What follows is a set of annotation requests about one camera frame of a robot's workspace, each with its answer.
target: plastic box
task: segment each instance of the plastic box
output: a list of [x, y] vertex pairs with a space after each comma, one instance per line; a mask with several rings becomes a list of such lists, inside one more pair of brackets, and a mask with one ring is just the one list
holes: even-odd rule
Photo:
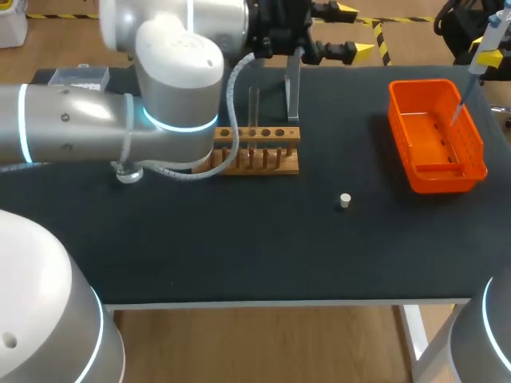
[[82, 64], [77, 68], [57, 69], [48, 85], [72, 85], [104, 92], [109, 80], [108, 67], [89, 67]]
[[483, 142], [468, 109], [450, 121], [461, 98], [452, 81], [390, 83], [389, 121], [417, 193], [467, 192], [486, 177]]
[[26, 0], [0, 0], [0, 48], [23, 45], [28, 24]]

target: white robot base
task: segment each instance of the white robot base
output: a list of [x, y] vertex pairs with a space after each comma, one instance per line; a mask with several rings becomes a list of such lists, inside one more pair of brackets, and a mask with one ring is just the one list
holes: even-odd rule
[[0, 244], [0, 382], [122, 382], [121, 335], [58, 239], [0, 211]]

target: orange basket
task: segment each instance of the orange basket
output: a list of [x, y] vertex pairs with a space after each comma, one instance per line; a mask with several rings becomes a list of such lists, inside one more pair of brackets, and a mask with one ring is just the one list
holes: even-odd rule
[[461, 98], [445, 79], [394, 81], [389, 121], [401, 161], [417, 193], [467, 192], [486, 177], [483, 142]]

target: black table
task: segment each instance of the black table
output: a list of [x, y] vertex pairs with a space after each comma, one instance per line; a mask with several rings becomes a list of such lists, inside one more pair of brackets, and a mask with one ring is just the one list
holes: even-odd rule
[[[138, 93], [133, 71], [111, 76], [110, 91]], [[2, 174], [0, 208], [52, 231], [107, 304], [468, 298], [509, 264], [511, 152], [476, 89], [486, 180], [415, 195], [386, 112], [389, 82], [421, 77], [468, 79], [462, 67], [303, 70], [299, 176], [183, 183], [146, 171], [125, 186], [108, 164], [55, 164]], [[286, 124], [283, 70], [241, 74], [241, 124], [250, 85], [262, 124]], [[353, 200], [339, 211], [344, 192]]]

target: floor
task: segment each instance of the floor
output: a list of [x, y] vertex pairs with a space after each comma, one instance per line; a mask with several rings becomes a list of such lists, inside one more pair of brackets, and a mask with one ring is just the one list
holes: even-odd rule
[[[344, 0], [362, 17], [433, 17], [445, 0]], [[30, 14], [96, 14], [93, 0], [29, 0]], [[128, 66], [126, 55], [109, 52], [94, 20], [30, 20], [25, 45], [0, 50], [0, 83], [30, 81], [38, 68]], [[325, 41], [375, 44], [362, 24], [314, 25]], [[393, 65], [450, 65], [453, 60], [430, 23], [386, 23], [383, 35]], [[282, 58], [268, 65], [282, 65]], [[337, 65], [326, 62], [324, 65]], [[360, 65], [382, 65], [378, 50]], [[487, 84], [489, 100], [511, 105], [508, 84]], [[421, 308], [432, 338], [449, 306]], [[306, 309], [176, 310], [126, 312], [126, 381], [360, 382], [410, 381], [400, 322], [382, 307]], [[451, 382], [448, 370], [436, 380]]]

